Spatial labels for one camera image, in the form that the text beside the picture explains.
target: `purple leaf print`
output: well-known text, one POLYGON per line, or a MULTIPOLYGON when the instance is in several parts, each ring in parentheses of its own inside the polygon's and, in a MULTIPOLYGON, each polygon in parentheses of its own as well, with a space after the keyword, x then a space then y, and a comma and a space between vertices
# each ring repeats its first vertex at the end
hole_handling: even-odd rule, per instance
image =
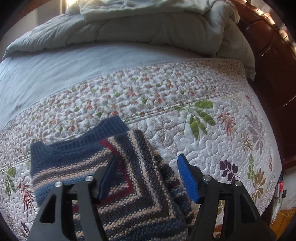
POLYGON ((232 164, 232 171, 233 171, 233 173, 237 173, 238 166, 236 166, 235 164, 232 164))
POLYGON ((233 176, 234 176, 234 174, 230 172, 227 176, 227 181, 230 182, 233 176))
POLYGON ((219 166, 220 166, 220 170, 223 171, 222 173, 222 177, 226 177, 227 176, 227 180, 231 183, 233 183, 236 179, 235 177, 238 177, 236 175, 237 171, 238 171, 238 166, 236 166, 234 163, 231 163, 230 161, 228 161, 227 159, 225 159, 224 161, 220 161, 219 162, 219 166))
POLYGON ((222 177, 226 177, 228 170, 224 170, 222 177))
POLYGON ((220 170, 221 171, 224 171, 225 168, 226 168, 226 166, 225 166, 224 162, 223 161, 220 161, 220 170))

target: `sweater sleeve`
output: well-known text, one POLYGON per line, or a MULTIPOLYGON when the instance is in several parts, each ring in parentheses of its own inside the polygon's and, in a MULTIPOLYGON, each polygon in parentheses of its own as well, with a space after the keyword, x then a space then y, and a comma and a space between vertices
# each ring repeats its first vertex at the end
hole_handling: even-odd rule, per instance
POLYGON ((153 151, 153 155, 158 164, 164 183, 169 190, 173 200, 179 206, 181 212, 183 213, 186 224, 188 226, 188 231, 190 231, 194 215, 191 210, 190 200, 188 198, 187 192, 184 187, 182 187, 177 175, 174 173, 172 168, 161 158, 158 152, 153 151))

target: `gray comforter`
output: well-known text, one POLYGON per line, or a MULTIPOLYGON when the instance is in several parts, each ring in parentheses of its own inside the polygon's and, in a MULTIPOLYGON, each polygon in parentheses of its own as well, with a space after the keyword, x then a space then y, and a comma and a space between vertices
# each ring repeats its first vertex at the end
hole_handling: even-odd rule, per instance
POLYGON ((26 33, 7 48, 35 52, 93 41, 170 45, 209 56, 239 59, 254 79, 252 50, 236 26, 234 5, 221 0, 78 0, 66 14, 26 33))

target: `wall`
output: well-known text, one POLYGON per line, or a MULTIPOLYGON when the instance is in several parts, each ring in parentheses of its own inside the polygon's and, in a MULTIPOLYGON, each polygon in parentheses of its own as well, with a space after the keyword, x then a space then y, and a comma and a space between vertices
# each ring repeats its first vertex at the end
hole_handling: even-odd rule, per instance
POLYGON ((32 30, 34 27, 47 22, 49 19, 61 13, 62 0, 51 0, 24 16, 3 36, 0 42, 0 56, 4 55, 6 48, 13 41, 32 30))
POLYGON ((287 190, 287 195, 283 199, 281 209, 296 207, 296 167, 286 170, 284 175, 284 189, 287 190))

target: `blue gripper pad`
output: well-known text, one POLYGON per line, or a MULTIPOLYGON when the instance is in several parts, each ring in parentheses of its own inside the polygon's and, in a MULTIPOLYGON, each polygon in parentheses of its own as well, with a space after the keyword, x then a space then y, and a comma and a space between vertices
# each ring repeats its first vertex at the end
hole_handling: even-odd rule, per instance
POLYGON ((98 194, 98 199, 102 200, 108 196, 108 193, 114 181, 114 177, 116 177, 117 169, 118 169, 118 157, 114 156, 108 170, 106 171, 100 183, 100 191, 98 194))
POLYGON ((180 154, 178 156, 177 164, 178 164, 178 170, 183 180, 183 184, 187 190, 189 197, 195 203, 198 203, 200 197, 198 195, 197 181, 190 171, 190 164, 187 161, 184 154, 180 154))

